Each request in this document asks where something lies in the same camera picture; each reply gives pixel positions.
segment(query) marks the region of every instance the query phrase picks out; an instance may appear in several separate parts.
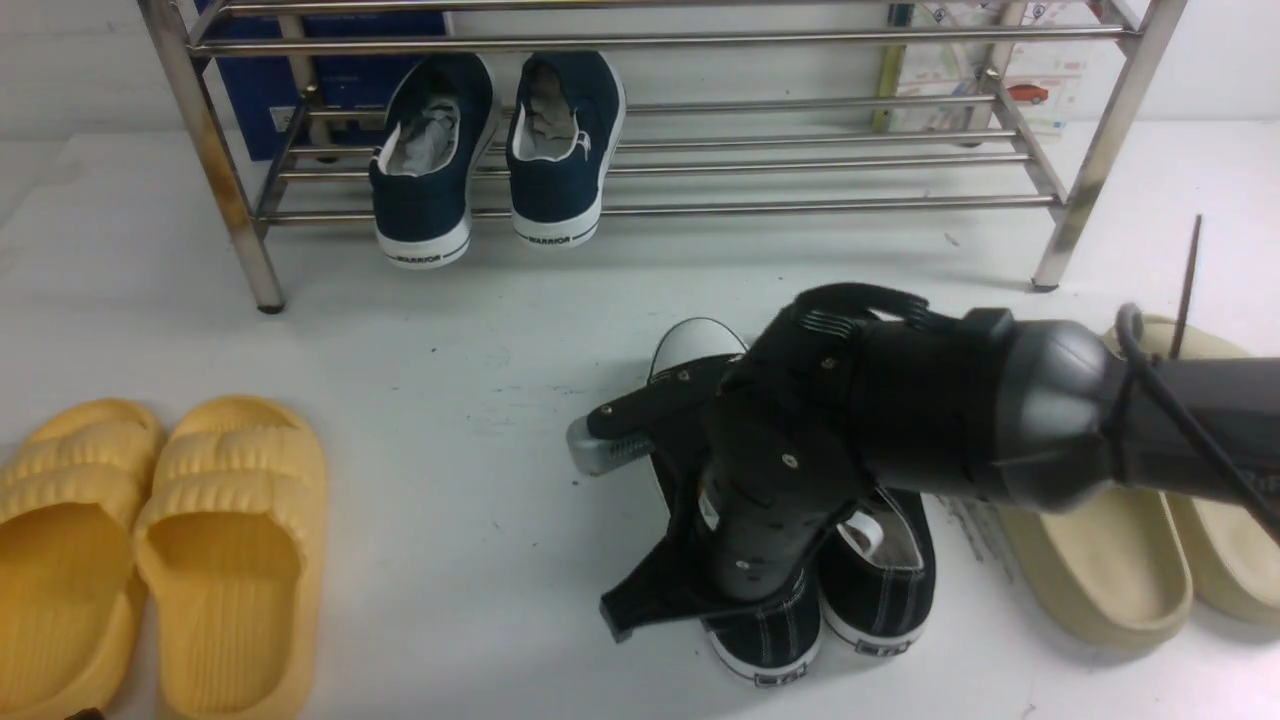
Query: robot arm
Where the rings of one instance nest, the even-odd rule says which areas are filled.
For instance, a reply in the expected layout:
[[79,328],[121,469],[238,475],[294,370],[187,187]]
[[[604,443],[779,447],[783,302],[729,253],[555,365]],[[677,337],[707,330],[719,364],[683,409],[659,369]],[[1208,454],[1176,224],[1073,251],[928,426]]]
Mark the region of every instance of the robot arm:
[[1120,333],[1125,361],[1078,323],[826,286],[727,373],[694,361],[580,419],[584,471],[653,452],[685,479],[667,536],[603,598],[616,639],[776,602],[879,486],[1053,512],[1115,482],[1245,505],[1280,538],[1280,360],[1151,366],[1139,333]]

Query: stainless steel shoe rack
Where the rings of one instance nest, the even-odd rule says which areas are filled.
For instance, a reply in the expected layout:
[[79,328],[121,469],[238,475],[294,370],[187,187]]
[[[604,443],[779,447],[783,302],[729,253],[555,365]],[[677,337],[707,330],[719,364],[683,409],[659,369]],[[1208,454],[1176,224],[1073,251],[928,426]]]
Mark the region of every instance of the stainless steel shoe rack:
[[[808,0],[819,4],[823,0]],[[886,5],[883,0],[842,0]],[[891,170],[937,167],[1019,165],[1030,177],[1036,193],[1002,196],[849,199],[753,204],[614,205],[605,206],[605,215],[698,217],[755,214],[820,214],[878,210],[956,210],[996,208],[1042,208],[1052,215],[1056,228],[1044,250],[1032,288],[1050,291],[1057,287],[1062,272],[1084,232],[1084,225],[1102,192],[1120,145],[1133,124],[1138,106],[1156,73],[1165,47],[1183,14],[1187,0],[1151,0],[1147,13],[1139,17],[1124,0],[1105,0],[1101,20],[1088,26],[1001,24],[980,28],[879,28],[824,32],[732,32],[732,33],[663,33],[663,35],[599,35],[559,37],[385,37],[324,38],[306,37],[301,18],[305,15],[393,13],[401,10],[463,12],[463,10],[562,10],[602,8],[653,8],[704,5],[749,6],[783,4],[785,0],[218,0],[188,29],[175,0],[138,0],[142,14],[178,101],[187,131],[209,177],[214,197],[230,233],[232,245],[248,278],[250,290],[264,313],[284,309],[284,295],[271,266],[264,240],[273,225],[332,225],[372,220],[364,210],[323,213],[280,211],[280,200],[288,186],[303,182],[365,182],[366,173],[333,168],[301,169],[303,158],[366,158],[372,147],[335,146],[329,140],[328,123],[338,120],[380,120],[378,110],[328,108],[319,95],[314,55],[378,55],[463,53],[526,53],[534,50],[660,50],[700,49],[708,53],[727,47],[801,44],[908,45],[916,42],[987,44],[988,60],[974,83],[973,95],[937,97],[847,97],[828,100],[787,100],[769,102],[713,102],[628,106],[628,114],[701,114],[749,111],[805,111],[818,109],[884,109],[906,106],[973,106],[974,122],[969,129],[954,132],[890,132],[842,133],[774,137],[732,137],[716,140],[627,141],[620,150],[628,152],[672,152],[708,150],[759,150],[826,146],[908,146],[925,143],[961,143],[982,146],[989,142],[1011,145],[1009,152],[973,151],[964,154],[874,156],[861,159],[806,160],[740,160],[731,163],[664,163],[618,164],[611,176],[731,176],[768,172],[817,170]],[[220,37],[225,20],[237,17],[275,17],[279,40],[227,40]],[[1020,13],[1005,13],[1005,19]],[[1053,42],[1096,40],[1114,42],[1125,55],[1125,64],[1112,90],[1088,154],[1074,187],[1068,190],[1050,165],[1043,150],[1029,129],[1016,104],[1001,82],[1015,42]],[[256,201],[251,201],[241,184],[234,161],[227,147],[221,126],[210,102],[204,70],[211,58],[247,58],[287,55],[291,59],[300,101],[285,131],[287,141],[270,165]],[[989,128],[991,115],[998,129]],[[311,146],[298,146],[307,132]],[[483,177],[506,177],[506,170],[483,170]],[[476,219],[507,218],[508,209],[480,209]]]

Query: black canvas sneaker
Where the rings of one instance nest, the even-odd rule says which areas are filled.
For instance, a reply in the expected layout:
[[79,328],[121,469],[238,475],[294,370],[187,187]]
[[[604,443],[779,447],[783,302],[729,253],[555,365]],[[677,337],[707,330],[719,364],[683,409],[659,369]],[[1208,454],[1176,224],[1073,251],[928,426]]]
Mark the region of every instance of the black canvas sneaker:
[[933,538],[919,493],[878,491],[818,551],[822,611],[861,655],[906,652],[933,607]]
[[[701,357],[722,356],[726,370],[746,346],[733,331],[708,318],[685,320],[667,331],[649,366],[649,379],[662,372]],[[671,512],[677,478],[657,456],[650,455],[658,489]],[[737,678],[758,688],[773,688],[803,678],[822,644],[822,612],[818,583],[805,570],[781,603],[759,612],[705,620],[712,650]]]

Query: white floor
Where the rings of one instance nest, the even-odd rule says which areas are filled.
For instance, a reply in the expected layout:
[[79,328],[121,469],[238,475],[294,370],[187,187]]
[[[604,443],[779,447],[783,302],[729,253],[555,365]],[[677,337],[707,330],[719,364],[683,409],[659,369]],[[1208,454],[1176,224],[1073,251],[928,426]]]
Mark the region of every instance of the white floor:
[[[1078,158],[1088,129],[1053,154]],[[1275,635],[1198,607],[1148,655],[1088,648],[1007,573],[998,542],[970,546],[934,501],[937,601],[900,659],[868,667],[828,642],[812,676],[760,692],[730,679],[694,623],[614,646],[599,594],[658,539],[663,512],[646,468],[577,477],[562,437],[641,380],[676,320],[713,315],[750,336],[819,283],[1097,331],[1126,300],[1171,313],[1197,213],[1193,322],[1280,354],[1277,159],[1280,126],[1139,126],[1051,295],[1025,292],[1050,232],[1041,211],[618,220],[552,255],[492,224],[466,259],[425,274],[388,265],[364,229],[280,229],[271,249],[289,309],[268,318],[186,136],[78,136],[0,231],[0,452],[101,396],[169,423],[228,392],[305,413],[333,486],[310,719],[1274,719]],[[0,161],[0,176],[33,174]],[[977,190],[940,173],[859,182]],[[749,200],[754,187],[727,192]],[[152,717],[155,644],[148,619],[113,720]]]

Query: black cable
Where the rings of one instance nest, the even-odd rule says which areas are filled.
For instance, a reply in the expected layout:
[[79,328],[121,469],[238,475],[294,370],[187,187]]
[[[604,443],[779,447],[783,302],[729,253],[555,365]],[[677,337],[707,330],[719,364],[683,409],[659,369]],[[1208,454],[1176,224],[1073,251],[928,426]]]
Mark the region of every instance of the black cable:
[[1128,360],[1129,374],[1156,406],[1172,420],[1174,425],[1178,427],[1178,432],[1208,462],[1208,466],[1233,486],[1236,496],[1239,496],[1245,509],[1253,515],[1253,519],[1267,530],[1272,539],[1280,543],[1280,512],[1272,509],[1267,498],[1244,479],[1244,474],[1240,473],[1240,469],[1231,461],[1231,457],[1222,450],[1222,446],[1196,420],[1190,411],[1187,410],[1187,406],[1174,397],[1174,392],[1169,389],[1165,380],[1156,373],[1151,359],[1138,347],[1137,338],[1140,336],[1142,315],[1138,311],[1138,306],[1133,304],[1124,305],[1116,313],[1116,340],[1120,341],[1120,347],[1124,350],[1125,359]]

